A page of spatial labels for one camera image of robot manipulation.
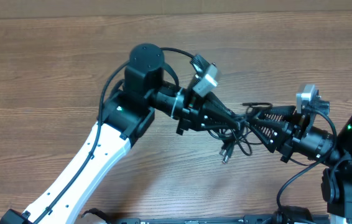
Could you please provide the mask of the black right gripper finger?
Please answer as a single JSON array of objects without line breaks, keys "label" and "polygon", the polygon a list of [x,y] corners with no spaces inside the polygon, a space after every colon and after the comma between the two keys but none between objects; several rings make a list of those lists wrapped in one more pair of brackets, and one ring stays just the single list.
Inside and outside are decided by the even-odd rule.
[{"label": "black right gripper finger", "polygon": [[253,107],[252,119],[282,121],[285,117],[292,116],[296,107],[290,106],[271,106],[259,105]]},{"label": "black right gripper finger", "polygon": [[269,152],[290,153],[292,151],[292,132],[294,130],[292,123],[252,119],[249,121],[249,128]]}]

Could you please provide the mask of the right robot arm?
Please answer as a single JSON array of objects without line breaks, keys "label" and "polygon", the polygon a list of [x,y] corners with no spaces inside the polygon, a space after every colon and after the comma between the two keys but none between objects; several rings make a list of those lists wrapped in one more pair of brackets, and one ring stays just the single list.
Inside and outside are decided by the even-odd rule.
[{"label": "right robot arm", "polygon": [[328,103],[299,109],[254,105],[245,123],[270,152],[281,154],[283,162],[295,153],[313,161],[286,185],[316,165],[325,165],[321,190],[331,221],[352,223],[352,115],[337,133],[328,112]]}]

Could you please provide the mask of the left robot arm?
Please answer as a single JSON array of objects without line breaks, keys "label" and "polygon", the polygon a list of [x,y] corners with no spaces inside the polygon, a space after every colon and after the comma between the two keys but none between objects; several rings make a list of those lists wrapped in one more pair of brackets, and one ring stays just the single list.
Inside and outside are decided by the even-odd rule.
[{"label": "left robot arm", "polygon": [[190,55],[195,75],[187,88],[154,44],[134,47],[120,66],[124,77],[108,78],[98,116],[84,145],[54,183],[22,212],[8,210],[1,223],[73,223],[111,168],[152,124],[156,111],[178,121],[177,133],[192,129],[241,129],[236,115],[213,94],[220,71],[201,55]]}]

